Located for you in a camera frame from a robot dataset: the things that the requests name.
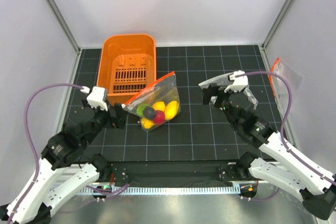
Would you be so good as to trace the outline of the clear zip bags stack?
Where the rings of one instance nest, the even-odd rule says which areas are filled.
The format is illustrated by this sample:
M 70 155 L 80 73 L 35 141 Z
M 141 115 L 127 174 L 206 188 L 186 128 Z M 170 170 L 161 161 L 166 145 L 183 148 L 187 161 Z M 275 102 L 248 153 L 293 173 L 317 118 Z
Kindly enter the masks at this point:
M 236 93 L 242 93 L 256 110 L 258 100 L 249 88 L 249 81 L 244 71 L 238 70 L 212 77 L 198 84 L 203 93 L 203 104 L 212 104 L 223 110 L 225 102 Z

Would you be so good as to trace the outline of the green fruit toy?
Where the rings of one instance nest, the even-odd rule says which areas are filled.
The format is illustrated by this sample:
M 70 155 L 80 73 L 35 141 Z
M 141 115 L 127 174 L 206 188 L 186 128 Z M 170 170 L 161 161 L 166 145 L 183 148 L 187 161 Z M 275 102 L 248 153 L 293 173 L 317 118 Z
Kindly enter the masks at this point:
M 136 110 L 137 115 L 143 117 L 143 111 L 147 106 L 149 106 L 147 103 L 140 104 Z

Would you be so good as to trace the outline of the yellow pear toy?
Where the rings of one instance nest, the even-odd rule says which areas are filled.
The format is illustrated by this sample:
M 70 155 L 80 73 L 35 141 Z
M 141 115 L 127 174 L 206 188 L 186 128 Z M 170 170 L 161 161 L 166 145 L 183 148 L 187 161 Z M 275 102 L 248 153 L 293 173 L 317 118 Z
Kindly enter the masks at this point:
M 149 120 L 149 119 L 146 119 L 146 118 L 142 118 L 141 121 L 140 121 L 142 127 L 145 129 L 145 130 L 149 130 L 151 129 L 152 127 L 155 126 L 154 122 Z

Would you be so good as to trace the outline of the dark brown fruit toy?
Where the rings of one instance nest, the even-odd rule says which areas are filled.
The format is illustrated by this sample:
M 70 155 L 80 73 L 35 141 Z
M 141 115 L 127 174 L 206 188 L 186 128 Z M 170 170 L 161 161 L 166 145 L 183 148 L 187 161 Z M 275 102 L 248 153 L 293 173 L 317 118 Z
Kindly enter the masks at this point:
M 151 106 L 146 106 L 143 110 L 143 116 L 148 120 L 154 120 L 156 117 L 156 110 Z

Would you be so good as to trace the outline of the red apple toy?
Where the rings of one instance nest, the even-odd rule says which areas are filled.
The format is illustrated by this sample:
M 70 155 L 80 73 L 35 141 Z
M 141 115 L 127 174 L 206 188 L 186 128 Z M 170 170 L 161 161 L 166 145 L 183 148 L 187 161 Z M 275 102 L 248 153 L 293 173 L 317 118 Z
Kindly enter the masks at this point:
M 153 119 L 153 123 L 155 125 L 161 125 L 165 122 L 165 114 L 163 111 L 160 111 L 160 110 L 156 110 L 156 115 Z

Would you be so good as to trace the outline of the yellow lemon toy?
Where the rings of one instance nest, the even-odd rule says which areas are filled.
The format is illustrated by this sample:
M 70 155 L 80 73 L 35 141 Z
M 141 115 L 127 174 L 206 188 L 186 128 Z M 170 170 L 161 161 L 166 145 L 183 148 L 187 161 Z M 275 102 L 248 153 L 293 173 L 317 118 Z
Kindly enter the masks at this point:
M 158 101 L 158 102 L 155 102 L 153 105 L 152 105 L 152 108 L 156 111 L 162 111 L 164 112 L 165 111 L 165 108 L 166 108 L 166 105 L 163 101 Z

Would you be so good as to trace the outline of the single clear zip bag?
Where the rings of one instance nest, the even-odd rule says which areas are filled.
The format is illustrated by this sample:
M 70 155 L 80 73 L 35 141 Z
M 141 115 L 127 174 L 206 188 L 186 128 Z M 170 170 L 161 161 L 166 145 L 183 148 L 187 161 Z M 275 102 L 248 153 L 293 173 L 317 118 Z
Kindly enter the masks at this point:
M 123 108 L 127 112 L 138 116 L 137 113 L 136 113 L 136 109 L 140 104 L 147 103 L 149 106 L 152 106 L 155 102 L 163 101 L 165 103 L 165 105 L 167 105 L 169 102 L 171 102 L 173 100 L 176 100 L 180 104 L 180 110 L 178 112 L 178 114 L 179 114 L 180 111 L 181 111 L 181 102 L 180 102 L 180 96 L 179 96 L 178 89 L 177 89 L 176 74 L 175 74 L 174 71 L 169 72 L 168 74 L 166 74 L 163 77 L 157 79 L 152 84 L 150 84 L 147 87 L 145 87 L 144 89 L 142 89 L 140 92 L 138 92 L 136 95 L 134 95 L 130 100 L 128 100 L 126 103 L 124 103 Z M 139 123 L 140 123 L 142 118 L 145 118 L 145 117 L 140 117 L 140 116 L 138 116 L 138 117 L 139 117 Z M 142 125 L 141 125 L 141 127 L 142 127 L 142 130 L 148 132 L 148 131 L 151 131 L 151 130 L 153 130 L 153 129 L 161 126 L 161 125 L 155 125 L 154 127 L 152 127 L 149 130 L 145 130 L 142 127 Z

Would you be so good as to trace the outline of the yellow mango toy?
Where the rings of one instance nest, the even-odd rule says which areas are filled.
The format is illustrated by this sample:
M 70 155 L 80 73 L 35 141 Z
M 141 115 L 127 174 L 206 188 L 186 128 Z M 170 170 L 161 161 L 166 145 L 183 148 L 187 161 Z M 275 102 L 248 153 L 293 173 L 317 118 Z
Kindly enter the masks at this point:
M 179 110 L 180 104 L 176 100 L 169 102 L 164 110 L 165 120 L 169 121 L 173 119 L 178 114 Z

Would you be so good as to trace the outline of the orange plastic basket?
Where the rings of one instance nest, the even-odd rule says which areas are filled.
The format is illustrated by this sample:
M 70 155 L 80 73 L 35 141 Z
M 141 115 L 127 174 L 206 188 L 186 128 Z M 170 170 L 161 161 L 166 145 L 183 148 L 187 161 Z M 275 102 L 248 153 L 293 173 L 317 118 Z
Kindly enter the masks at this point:
M 114 35 L 105 40 L 97 86 L 110 104 L 126 103 L 156 81 L 156 44 L 147 34 Z

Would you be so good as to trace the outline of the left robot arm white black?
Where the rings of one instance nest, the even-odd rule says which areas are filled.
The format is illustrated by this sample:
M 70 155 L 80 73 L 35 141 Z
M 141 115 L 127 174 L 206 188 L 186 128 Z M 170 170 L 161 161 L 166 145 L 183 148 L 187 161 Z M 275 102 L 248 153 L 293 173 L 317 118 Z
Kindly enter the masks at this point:
M 25 187 L 10 204 L 1 206 L 1 220 L 7 223 L 50 223 L 52 216 L 79 190 L 93 182 L 106 182 L 112 165 L 101 154 L 94 154 L 80 171 L 56 189 L 58 178 L 83 154 L 87 147 L 109 127 L 124 128 L 127 112 L 124 105 L 94 109 L 93 117 L 62 130 L 48 140 L 37 166 Z

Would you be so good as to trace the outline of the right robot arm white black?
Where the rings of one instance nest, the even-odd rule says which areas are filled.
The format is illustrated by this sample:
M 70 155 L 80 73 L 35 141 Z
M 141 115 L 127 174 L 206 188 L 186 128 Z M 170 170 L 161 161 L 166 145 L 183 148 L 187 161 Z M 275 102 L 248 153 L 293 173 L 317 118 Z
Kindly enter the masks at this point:
M 236 163 L 239 178 L 265 180 L 292 194 L 315 217 L 328 220 L 335 210 L 335 174 L 317 165 L 279 131 L 255 113 L 258 101 L 248 87 L 225 92 L 225 86 L 201 84 L 203 103 L 221 109 L 230 126 L 247 144 L 278 161 L 278 167 L 246 152 Z

